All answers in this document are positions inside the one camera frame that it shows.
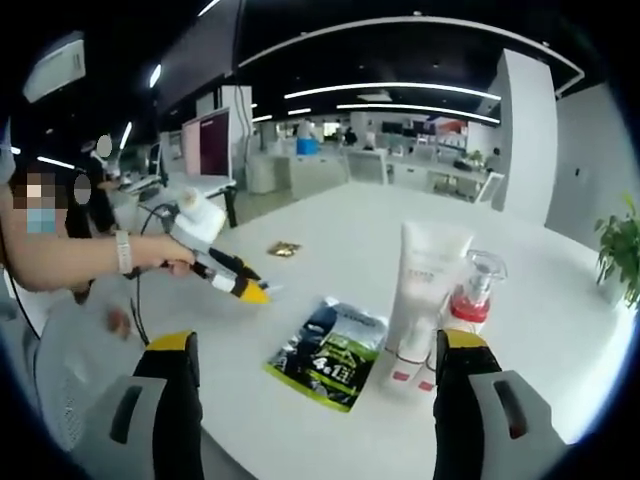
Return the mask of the person's left hand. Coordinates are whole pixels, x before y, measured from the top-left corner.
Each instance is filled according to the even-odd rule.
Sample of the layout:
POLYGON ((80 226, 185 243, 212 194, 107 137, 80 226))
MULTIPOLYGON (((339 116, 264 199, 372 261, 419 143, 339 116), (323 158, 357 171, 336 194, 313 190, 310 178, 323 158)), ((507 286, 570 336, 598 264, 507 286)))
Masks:
POLYGON ((186 276, 195 264, 194 253, 169 235, 162 235, 159 241, 159 267, 174 276, 186 276))

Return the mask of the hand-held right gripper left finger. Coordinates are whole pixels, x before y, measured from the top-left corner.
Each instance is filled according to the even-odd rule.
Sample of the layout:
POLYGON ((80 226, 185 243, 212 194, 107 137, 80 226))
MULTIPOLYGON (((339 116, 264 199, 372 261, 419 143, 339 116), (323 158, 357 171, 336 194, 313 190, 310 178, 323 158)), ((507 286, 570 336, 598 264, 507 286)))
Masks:
POLYGON ((195 332, 149 343, 92 406, 92 477, 201 479, 199 386, 195 332))

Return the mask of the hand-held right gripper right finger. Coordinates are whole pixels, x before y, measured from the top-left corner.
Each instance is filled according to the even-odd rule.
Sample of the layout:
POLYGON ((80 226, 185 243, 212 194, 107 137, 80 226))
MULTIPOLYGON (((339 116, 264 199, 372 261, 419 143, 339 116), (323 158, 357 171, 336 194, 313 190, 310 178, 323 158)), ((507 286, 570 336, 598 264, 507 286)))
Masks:
POLYGON ((568 446, 546 400, 485 340, 437 332, 435 479, 542 479, 568 446))

